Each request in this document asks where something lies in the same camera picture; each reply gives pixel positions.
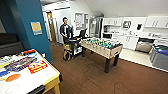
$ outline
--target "drawer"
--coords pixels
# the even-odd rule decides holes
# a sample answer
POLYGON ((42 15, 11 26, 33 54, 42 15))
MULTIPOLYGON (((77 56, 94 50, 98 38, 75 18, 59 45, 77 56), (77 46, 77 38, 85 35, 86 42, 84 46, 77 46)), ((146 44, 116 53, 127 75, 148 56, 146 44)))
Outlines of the drawer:
POLYGON ((154 44, 168 46, 168 40, 155 40, 154 44))

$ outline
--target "kitchen cabinet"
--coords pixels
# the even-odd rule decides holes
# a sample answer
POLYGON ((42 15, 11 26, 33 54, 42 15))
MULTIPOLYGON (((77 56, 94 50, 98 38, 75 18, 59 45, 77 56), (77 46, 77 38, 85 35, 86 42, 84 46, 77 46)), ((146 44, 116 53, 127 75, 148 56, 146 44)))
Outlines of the kitchen cabinet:
POLYGON ((123 18, 103 18, 103 25, 121 26, 123 18))
POLYGON ((138 37, 132 36, 119 36, 119 40, 123 44, 123 48, 131 50, 135 50, 138 39, 138 37))
POLYGON ((154 44, 155 44, 155 45, 168 46, 168 40, 159 40, 159 39, 156 39, 156 40, 154 41, 154 44))
POLYGON ((122 18, 111 18, 110 24, 114 26, 121 26, 122 18))
POLYGON ((148 17, 145 27, 168 28, 168 17, 148 17))
POLYGON ((103 18, 103 25, 109 25, 111 18, 103 18))

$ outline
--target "upper cabinet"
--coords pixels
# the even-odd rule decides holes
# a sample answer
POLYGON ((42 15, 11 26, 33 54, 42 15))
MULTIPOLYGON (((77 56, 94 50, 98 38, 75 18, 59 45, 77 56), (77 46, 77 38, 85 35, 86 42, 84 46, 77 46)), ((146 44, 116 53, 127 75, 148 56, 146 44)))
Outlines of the upper cabinet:
POLYGON ((121 26, 123 18, 103 18, 103 25, 121 26))
POLYGON ((168 28, 168 17, 148 17, 145 27, 168 28))

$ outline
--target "ceiling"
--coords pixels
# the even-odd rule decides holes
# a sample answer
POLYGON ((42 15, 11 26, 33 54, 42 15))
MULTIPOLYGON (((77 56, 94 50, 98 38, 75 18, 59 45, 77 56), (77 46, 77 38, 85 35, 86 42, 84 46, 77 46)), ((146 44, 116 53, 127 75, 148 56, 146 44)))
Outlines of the ceiling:
POLYGON ((168 15, 168 0, 85 0, 94 14, 112 16, 168 15))
POLYGON ((40 0, 42 5, 51 4, 55 2, 67 1, 67 0, 40 0))

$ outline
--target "floor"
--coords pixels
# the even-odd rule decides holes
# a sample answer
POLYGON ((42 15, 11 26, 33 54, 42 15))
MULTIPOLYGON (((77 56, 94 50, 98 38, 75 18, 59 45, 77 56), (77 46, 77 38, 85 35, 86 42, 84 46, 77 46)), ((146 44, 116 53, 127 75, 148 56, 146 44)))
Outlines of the floor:
POLYGON ((124 48, 122 49, 120 54, 121 59, 152 67, 152 63, 150 62, 149 57, 150 55, 148 53, 133 51, 124 48))
POLYGON ((63 47, 50 46, 53 63, 62 74, 61 94, 167 94, 168 73, 119 59, 104 73, 105 58, 86 50, 86 56, 62 61, 63 47))

